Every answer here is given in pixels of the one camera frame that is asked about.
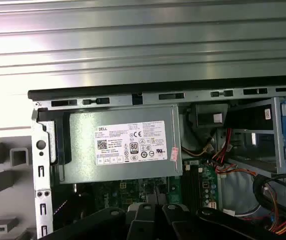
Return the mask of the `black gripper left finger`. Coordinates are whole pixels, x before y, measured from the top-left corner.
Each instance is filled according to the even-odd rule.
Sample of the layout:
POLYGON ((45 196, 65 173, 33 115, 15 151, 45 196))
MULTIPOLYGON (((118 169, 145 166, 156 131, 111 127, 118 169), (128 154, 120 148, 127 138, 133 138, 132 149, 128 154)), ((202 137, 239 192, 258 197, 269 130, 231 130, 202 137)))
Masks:
POLYGON ((42 227, 42 240, 154 240, 155 206, 138 203, 135 210, 109 207, 53 233, 42 227))

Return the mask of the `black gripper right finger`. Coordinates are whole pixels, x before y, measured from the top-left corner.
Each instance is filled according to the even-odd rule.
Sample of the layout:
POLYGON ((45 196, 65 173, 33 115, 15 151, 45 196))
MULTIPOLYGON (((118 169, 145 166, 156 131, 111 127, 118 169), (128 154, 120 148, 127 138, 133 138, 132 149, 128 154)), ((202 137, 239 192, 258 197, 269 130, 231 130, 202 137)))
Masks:
POLYGON ((162 208, 176 240, 285 240, 264 228, 213 208, 191 214, 178 204, 162 208))

